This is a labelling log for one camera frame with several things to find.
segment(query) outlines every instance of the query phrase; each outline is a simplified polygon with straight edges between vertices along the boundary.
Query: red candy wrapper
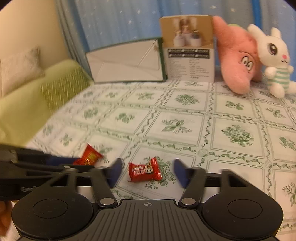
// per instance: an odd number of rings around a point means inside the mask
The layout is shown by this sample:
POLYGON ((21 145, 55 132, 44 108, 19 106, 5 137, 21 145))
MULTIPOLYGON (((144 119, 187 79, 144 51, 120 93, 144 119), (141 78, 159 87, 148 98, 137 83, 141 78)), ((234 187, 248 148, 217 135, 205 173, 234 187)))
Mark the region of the red candy wrapper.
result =
POLYGON ((94 165, 99 159, 103 159, 103 155, 98 153, 91 145, 87 144, 87 147, 80 159, 73 162, 73 165, 94 165))
POLYGON ((130 163, 128 165, 128 173, 131 178, 131 182, 143 182, 155 180, 159 181, 162 179, 161 172, 158 167, 157 159, 153 157, 150 162, 146 165, 136 165, 130 163))

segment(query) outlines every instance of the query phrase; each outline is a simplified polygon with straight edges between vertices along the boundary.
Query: tablecloth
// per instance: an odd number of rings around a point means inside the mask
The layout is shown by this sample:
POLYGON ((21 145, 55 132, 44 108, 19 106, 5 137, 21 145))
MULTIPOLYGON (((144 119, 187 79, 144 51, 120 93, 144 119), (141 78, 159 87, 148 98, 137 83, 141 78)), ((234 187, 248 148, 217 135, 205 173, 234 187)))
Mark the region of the tablecloth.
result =
MULTIPOLYGON (((76 157, 86 143, 106 157, 100 166, 123 159, 112 189, 118 200, 178 201, 184 189, 173 172, 175 158, 208 172, 227 168, 281 205, 284 220, 277 237, 296 240, 296 96, 276 99, 264 81, 243 96, 220 78, 93 85, 58 110, 28 147, 76 157), (163 179, 129 183, 128 163, 152 157, 163 179)), ((207 188, 203 201, 217 192, 207 188)))

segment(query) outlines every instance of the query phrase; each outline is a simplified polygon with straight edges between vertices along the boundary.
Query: pink plush toy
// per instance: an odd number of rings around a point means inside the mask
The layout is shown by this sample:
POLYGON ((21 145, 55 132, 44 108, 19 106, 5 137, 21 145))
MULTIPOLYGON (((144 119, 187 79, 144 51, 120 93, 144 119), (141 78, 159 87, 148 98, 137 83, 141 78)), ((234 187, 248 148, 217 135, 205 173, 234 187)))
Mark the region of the pink plush toy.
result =
POLYGON ((245 94, 251 80, 259 82, 262 78, 256 40, 247 30, 227 25, 219 16, 213 17, 213 23, 223 79, 233 92, 245 94))

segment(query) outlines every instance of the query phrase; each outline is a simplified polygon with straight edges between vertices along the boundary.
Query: metal screw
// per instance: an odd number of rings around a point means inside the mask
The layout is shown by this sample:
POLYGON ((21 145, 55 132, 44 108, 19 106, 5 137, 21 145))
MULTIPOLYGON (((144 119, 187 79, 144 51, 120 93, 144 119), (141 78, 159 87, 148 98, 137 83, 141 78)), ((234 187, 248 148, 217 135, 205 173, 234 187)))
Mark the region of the metal screw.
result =
POLYGON ((184 205, 193 205, 195 203, 195 200, 193 198, 190 198, 190 197, 187 197, 187 198, 183 198, 181 200, 181 202, 184 204, 184 205))
POLYGON ((103 205, 111 205, 115 203, 115 201, 112 198, 105 197, 100 200, 100 203, 102 203, 103 205))

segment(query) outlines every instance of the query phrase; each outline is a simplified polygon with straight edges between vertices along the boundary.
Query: human hand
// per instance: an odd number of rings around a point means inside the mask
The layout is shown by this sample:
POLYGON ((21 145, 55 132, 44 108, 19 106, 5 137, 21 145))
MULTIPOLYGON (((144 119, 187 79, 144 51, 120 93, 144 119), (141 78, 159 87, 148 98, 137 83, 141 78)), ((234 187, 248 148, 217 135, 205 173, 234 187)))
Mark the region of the human hand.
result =
POLYGON ((11 201, 0 201, 0 236, 5 236, 11 222, 11 201))

